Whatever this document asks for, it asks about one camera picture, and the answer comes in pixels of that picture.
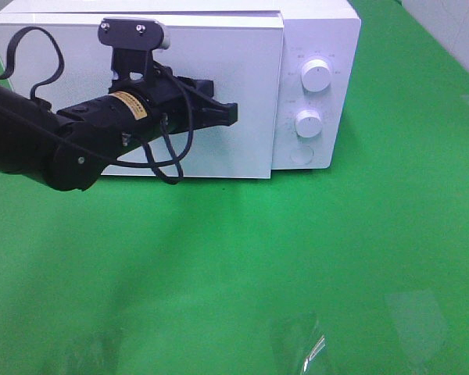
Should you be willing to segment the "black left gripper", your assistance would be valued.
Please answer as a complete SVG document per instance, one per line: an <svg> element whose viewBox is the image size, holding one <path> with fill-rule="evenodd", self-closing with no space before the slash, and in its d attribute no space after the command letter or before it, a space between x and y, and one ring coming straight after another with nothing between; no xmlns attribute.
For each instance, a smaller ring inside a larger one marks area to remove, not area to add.
<svg viewBox="0 0 469 375"><path fill-rule="evenodd" d="M164 134L187 133L210 127L229 127L238 121L238 104L205 101L213 98L211 80L155 77L125 80L109 89L109 140L112 143L149 142Z"/></svg>

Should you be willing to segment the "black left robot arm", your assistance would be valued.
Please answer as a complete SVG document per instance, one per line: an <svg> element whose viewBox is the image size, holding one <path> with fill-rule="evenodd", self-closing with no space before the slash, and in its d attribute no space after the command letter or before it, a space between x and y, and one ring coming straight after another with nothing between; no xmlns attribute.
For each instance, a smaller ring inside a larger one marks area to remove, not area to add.
<svg viewBox="0 0 469 375"><path fill-rule="evenodd" d="M167 68L153 85L129 80L56 112L0 85L0 172L57 191L84 191L108 166L149 169L176 184L186 151L174 149L172 136L191 138L237 119L236 104L213 97L212 81L175 77Z"/></svg>

